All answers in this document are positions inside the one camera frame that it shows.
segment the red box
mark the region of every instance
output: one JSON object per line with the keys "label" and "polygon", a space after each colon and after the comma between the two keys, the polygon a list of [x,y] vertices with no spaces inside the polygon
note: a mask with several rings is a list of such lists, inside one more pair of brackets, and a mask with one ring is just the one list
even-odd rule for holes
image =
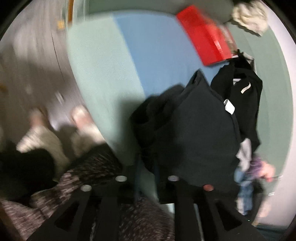
{"label": "red box", "polygon": [[214,64],[232,57],[220,28],[194,5],[179,12],[177,18],[189,35],[204,65]]}

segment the gray floor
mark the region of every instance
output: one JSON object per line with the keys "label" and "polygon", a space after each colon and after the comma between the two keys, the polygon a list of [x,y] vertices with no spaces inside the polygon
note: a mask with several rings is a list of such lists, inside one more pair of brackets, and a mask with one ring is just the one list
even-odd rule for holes
{"label": "gray floor", "polygon": [[65,0],[33,0],[0,41],[0,121],[8,140],[17,143],[29,128],[31,107],[47,107],[50,122],[72,157],[68,136],[73,132],[71,109],[83,103],[73,76],[66,35],[57,29]]}

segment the black jacket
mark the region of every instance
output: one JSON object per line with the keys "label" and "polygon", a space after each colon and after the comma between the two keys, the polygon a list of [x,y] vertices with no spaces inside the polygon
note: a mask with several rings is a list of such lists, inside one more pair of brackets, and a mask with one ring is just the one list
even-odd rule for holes
{"label": "black jacket", "polygon": [[176,85],[148,98],[131,119],[148,170],[153,172],[156,161],[191,185],[237,191],[234,171],[241,141],[237,120],[225,111],[223,99],[201,71],[185,88]]}
{"label": "black jacket", "polygon": [[[239,124],[242,140],[249,138],[252,143],[252,152],[255,152],[260,145],[256,126],[263,84],[254,71],[246,69],[244,66],[235,62],[235,65],[230,64],[222,67],[213,78],[211,88],[223,100],[229,99],[234,105],[234,114]],[[241,80],[233,85],[233,79]]]}

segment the beige cloth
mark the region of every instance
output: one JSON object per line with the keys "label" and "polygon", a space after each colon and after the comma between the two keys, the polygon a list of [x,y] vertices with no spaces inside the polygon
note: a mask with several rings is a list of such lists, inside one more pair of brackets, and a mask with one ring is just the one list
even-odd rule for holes
{"label": "beige cloth", "polygon": [[82,130],[77,130],[71,137],[71,141],[76,157],[80,157],[97,144],[105,143],[104,137],[94,123],[84,126]]}
{"label": "beige cloth", "polygon": [[260,36],[268,29],[267,10],[259,1],[239,3],[233,8],[233,20]]}
{"label": "beige cloth", "polygon": [[58,181],[70,164],[65,156],[59,138],[44,126],[32,127],[17,144],[19,152],[28,152],[37,148],[47,150],[54,159],[55,181]]}

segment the speckled fabric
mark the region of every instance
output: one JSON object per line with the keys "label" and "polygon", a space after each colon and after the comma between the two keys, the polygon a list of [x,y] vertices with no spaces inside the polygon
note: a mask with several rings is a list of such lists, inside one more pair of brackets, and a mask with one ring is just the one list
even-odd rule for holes
{"label": "speckled fabric", "polygon": [[[34,193],[31,196],[32,208],[0,200],[2,208],[24,240],[28,239],[81,185],[100,184],[121,172],[121,164],[107,144],[90,152],[91,155],[67,171],[55,187]],[[173,220],[146,198],[142,198],[135,205],[121,206],[119,241],[142,240],[174,240]]]}
{"label": "speckled fabric", "polygon": [[121,205],[118,241],[175,240],[174,221],[147,198]]}

